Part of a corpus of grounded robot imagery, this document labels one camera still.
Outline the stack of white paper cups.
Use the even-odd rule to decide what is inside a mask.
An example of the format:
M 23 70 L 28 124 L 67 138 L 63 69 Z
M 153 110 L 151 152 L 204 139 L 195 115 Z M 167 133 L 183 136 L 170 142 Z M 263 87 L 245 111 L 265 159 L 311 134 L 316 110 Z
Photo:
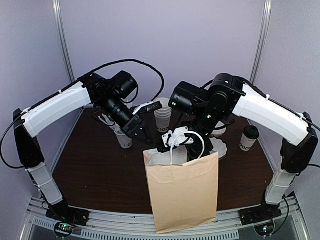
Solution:
M 156 128 L 158 132 L 165 133 L 169 130 L 172 116 L 172 108 L 169 106 L 170 100 L 166 97 L 160 97 L 156 101 L 159 101 L 162 105 L 161 109 L 154 112 Z

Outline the single white paper cup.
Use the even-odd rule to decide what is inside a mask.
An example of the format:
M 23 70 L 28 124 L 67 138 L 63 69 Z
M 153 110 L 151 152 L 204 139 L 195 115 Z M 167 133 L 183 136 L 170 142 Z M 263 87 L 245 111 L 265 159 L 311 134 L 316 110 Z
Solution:
M 251 139 L 243 134 L 240 140 L 239 147 L 242 151 L 248 152 L 255 142 L 256 139 Z

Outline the brown paper takeout bag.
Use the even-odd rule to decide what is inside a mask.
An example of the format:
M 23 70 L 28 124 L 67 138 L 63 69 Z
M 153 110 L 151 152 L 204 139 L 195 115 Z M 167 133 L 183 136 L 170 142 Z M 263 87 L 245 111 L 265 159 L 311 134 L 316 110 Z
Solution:
M 193 228 L 216 220 L 219 154 L 187 161 L 178 148 L 143 151 L 150 205 L 157 234 Z

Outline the black lid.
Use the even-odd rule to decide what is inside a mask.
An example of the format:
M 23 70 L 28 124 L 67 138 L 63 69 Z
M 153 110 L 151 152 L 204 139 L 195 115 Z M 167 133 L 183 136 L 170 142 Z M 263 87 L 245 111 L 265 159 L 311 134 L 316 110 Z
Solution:
M 248 125 L 243 129 L 243 134 L 251 140 L 257 140 L 260 136 L 258 128 L 254 125 Z

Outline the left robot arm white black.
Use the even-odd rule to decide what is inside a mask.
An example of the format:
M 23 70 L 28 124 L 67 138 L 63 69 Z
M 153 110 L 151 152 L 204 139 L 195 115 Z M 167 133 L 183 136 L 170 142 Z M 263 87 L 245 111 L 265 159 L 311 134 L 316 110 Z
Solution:
M 153 140 L 145 121 L 123 103 L 137 88 L 136 80 L 125 71 L 111 79 L 88 73 L 34 106 L 15 111 L 14 137 L 20 162 L 61 222 L 69 221 L 72 211 L 63 204 L 63 194 L 45 164 L 37 136 L 69 113 L 94 104 L 103 109 L 127 137 L 151 145 Z

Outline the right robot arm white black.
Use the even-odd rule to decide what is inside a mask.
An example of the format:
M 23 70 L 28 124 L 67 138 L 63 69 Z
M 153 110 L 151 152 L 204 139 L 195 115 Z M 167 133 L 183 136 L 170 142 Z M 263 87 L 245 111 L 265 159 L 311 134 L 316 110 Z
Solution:
M 260 92 L 246 79 L 221 73 L 208 90 L 182 82 L 186 87 L 186 115 L 195 119 L 188 125 L 201 136 L 209 135 L 218 121 L 231 114 L 254 121 L 282 136 L 282 157 L 270 185 L 263 196 L 263 205 L 256 210 L 259 220 L 268 220 L 297 174 L 309 165 L 318 136 L 310 115 L 294 113 Z

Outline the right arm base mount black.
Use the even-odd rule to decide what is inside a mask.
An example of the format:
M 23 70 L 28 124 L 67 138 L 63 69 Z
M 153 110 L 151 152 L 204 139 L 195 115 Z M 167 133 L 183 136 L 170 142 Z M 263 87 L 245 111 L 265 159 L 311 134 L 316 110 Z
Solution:
M 246 226 L 280 217 L 282 212 L 279 207 L 280 204 L 268 204 L 266 203 L 266 200 L 263 199 L 260 205 L 245 208 L 239 211 L 241 224 Z

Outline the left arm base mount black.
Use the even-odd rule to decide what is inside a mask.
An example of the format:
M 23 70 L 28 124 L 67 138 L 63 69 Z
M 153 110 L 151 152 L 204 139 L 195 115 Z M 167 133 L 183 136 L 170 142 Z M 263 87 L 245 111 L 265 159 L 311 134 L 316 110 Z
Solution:
M 86 226 L 90 212 L 85 209 L 70 207 L 67 200 L 63 197 L 57 204 L 48 203 L 46 217 L 78 226 Z

